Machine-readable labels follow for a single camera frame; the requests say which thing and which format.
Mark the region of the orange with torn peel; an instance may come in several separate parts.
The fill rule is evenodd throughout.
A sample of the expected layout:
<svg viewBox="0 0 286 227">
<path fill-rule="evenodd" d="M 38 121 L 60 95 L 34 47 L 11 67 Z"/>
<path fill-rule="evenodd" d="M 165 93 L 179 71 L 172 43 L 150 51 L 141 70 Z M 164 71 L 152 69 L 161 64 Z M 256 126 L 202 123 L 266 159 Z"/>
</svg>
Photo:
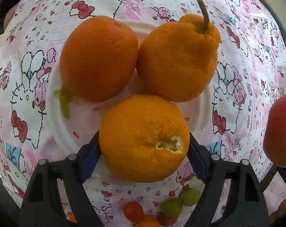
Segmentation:
<svg viewBox="0 0 286 227">
<path fill-rule="evenodd" d="M 155 95 L 127 97 L 105 114 L 99 133 L 108 167 L 123 179 L 157 182 L 184 160 L 190 133 L 181 110 Z"/>
</svg>

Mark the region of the red apple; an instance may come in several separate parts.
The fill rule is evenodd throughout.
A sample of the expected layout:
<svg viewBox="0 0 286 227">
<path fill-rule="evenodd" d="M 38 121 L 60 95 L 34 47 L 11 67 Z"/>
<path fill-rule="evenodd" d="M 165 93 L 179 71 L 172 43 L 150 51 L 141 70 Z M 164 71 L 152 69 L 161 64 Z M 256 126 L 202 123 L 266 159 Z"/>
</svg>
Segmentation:
<svg viewBox="0 0 286 227">
<path fill-rule="evenodd" d="M 272 163 L 286 168 L 286 94 L 270 109 L 263 150 Z"/>
</svg>

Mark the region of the small mandarin orange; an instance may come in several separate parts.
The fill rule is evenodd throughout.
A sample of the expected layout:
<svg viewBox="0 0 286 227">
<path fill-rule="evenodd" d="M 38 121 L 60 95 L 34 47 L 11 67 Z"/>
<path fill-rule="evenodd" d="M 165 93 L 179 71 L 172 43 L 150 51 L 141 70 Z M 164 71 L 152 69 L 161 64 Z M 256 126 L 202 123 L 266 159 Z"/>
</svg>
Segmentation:
<svg viewBox="0 0 286 227">
<path fill-rule="evenodd" d="M 144 215 L 135 227 L 160 227 L 160 223 L 156 217 Z"/>
</svg>

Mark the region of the red cherry tomato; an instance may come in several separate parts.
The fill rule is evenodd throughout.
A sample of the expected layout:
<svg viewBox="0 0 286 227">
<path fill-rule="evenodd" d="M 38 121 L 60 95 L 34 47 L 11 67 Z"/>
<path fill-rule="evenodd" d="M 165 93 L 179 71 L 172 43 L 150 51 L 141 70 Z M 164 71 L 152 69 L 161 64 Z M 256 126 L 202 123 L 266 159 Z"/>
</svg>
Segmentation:
<svg viewBox="0 0 286 227">
<path fill-rule="evenodd" d="M 135 201 L 126 203 L 123 207 L 123 213 L 126 219 L 131 222 L 139 222 L 144 216 L 142 206 Z"/>
<path fill-rule="evenodd" d="M 164 215 L 162 212 L 160 212 L 156 218 L 160 226 L 172 226 L 177 222 L 178 219 L 178 217 L 168 217 Z"/>
</svg>

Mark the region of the green grape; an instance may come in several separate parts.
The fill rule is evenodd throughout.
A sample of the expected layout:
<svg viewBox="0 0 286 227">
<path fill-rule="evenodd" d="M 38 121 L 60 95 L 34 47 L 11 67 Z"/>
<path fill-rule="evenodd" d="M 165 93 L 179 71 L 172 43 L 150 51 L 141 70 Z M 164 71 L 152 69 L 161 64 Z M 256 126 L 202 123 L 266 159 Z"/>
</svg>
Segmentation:
<svg viewBox="0 0 286 227">
<path fill-rule="evenodd" d="M 183 210 L 183 205 L 178 199 L 168 199 L 160 204 L 160 210 L 167 217 L 178 217 Z"/>
<path fill-rule="evenodd" d="M 199 198 L 200 191 L 197 189 L 186 189 L 182 191 L 179 196 L 180 202 L 186 207 L 191 207 L 195 205 L 199 201 Z"/>
</svg>

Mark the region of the large round orange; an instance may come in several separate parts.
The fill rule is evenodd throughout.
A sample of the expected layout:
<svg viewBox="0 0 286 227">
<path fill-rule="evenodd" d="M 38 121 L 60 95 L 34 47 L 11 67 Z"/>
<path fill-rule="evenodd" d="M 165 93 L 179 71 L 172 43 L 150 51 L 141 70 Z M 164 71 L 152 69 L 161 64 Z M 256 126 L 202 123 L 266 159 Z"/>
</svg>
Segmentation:
<svg viewBox="0 0 286 227">
<path fill-rule="evenodd" d="M 85 20 L 69 35 L 60 54 L 64 87 L 91 103 L 115 97 L 131 79 L 138 48 L 137 36 L 126 24 L 108 16 Z"/>
</svg>

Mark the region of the pink strawberry pattern bowl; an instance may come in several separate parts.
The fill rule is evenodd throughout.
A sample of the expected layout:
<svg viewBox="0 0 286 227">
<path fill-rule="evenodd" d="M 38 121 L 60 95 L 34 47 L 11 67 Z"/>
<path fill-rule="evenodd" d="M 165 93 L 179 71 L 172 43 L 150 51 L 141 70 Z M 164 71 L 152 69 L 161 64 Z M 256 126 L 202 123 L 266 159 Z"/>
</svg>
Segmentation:
<svg viewBox="0 0 286 227">
<path fill-rule="evenodd" d="M 120 22 L 129 26 L 135 32 L 138 46 L 158 27 L 133 20 L 122 20 Z M 100 133 L 101 122 L 105 114 L 118 102 L 133 95 L 154 95 L 147 90 L 135 67 L 130 81 L 118 95 L 99 103 L 87 102 L 74 97 L 64 87 L 60 76 L 59 62 L 60 55 L 59 61 L 53 66 L 49 77 L 46 108 L 49 120 L 48 126 L 51 128 L 52 135 L 60 149 L 67 155 L 78 153 L 81 147 L 88 144 L 97 132 Z M 211 118 L 211 99 L 208 87 L 193 100 L 179 103 L 169 102 L 175 104 L 181 110 L 189 129 L 190 140 L 204 130 L 206 123 Z M 189 151 L 190 143 L 185 158 L 188 157 Z M 120 177 L 108 167 L 102 152 L 100 157 L 103 157 L 106 168 L 115 176 Z"/>
</svg>

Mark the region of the pink cartoon print bedsheet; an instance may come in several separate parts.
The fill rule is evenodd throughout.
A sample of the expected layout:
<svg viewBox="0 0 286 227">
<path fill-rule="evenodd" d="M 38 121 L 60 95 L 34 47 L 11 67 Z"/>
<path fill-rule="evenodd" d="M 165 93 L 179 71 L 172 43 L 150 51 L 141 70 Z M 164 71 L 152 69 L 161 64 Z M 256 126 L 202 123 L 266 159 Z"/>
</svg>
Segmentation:
<svg viewBox="0 0 286 227">
<path fill-rule="evenodd" d="M 221 35 L 218 62 L 208 84 L 211 118 L 199 142 L 226 161 L 248 159 L 259 179 L 272 162 L 263 140 L 272 105 L 286 94 L 286 46 L 267 8 L 258 0 L 203 0 Z M 46 94 L 53 66 L 69 35 L 96 16 L 160 26 L 186 14 L 202 15 L 197 0 L 21 0 L 0 48 L 0 173 L 21 204 L 37 162 L 64 159 L 48 120 Z M 186 157 L 168 178 L 133 182 L 112 174 L 103 157 L 84 183 L 105 226 L 134 226 L 123 214 L 138 202 L 146 215 L 198 185 Z"/>
</svg>

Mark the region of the bumpy orange with stem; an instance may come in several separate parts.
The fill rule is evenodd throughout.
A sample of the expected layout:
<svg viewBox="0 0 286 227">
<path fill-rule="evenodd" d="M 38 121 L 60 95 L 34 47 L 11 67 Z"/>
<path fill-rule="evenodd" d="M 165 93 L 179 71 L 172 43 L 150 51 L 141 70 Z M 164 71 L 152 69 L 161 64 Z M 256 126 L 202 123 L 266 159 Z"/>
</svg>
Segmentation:
<svg viewBox="0 0 286 227">
<path fill-rule="evenodd" d="M 208 86 L 218 62 L 221 35 L 203 0 L 202 15 L 186 14 L 160 25 L 140 44 L 138 76 L 153 94 L 179 103 L 193 100 Z"/>
</svg>

